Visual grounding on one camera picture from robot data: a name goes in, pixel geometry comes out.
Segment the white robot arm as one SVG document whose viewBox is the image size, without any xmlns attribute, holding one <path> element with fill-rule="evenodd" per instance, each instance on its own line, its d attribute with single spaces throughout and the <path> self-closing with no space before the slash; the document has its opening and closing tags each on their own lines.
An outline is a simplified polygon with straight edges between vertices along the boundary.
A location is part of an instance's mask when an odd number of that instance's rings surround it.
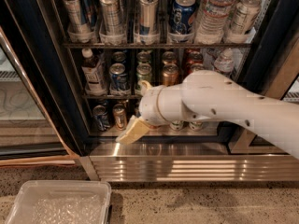
<svg viewBox="0 0 299 224">
<path fill-rule="evenodd" d="M 153 87 L 147 81 L 139 85 L 140 116 L 130 118 L 118 143 L 132 144 L 151 126 L 215 119 L 237 124 L 299 158 L 299 105 L 248 91 L 211 70 L 193 72 L 174 86 Z"/>
</svg>

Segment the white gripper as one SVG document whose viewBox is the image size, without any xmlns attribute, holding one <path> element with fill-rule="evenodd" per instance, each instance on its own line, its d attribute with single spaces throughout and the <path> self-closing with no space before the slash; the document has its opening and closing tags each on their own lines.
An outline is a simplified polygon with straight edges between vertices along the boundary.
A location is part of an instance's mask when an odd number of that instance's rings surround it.
<svg viewBox="0 0 299 224">
<path fill-rule="evenodd" d="M 152 87 L 147 80 L 139 80 L 138 85 L 143 96 L 139 104 L 141 118 L 131 116 L 126 129 L 116 138 L 122 145 L 139 140 L 150 131 L 150 125 L 161 126 L 187 119 L 179 85 Z"/>
</svg>

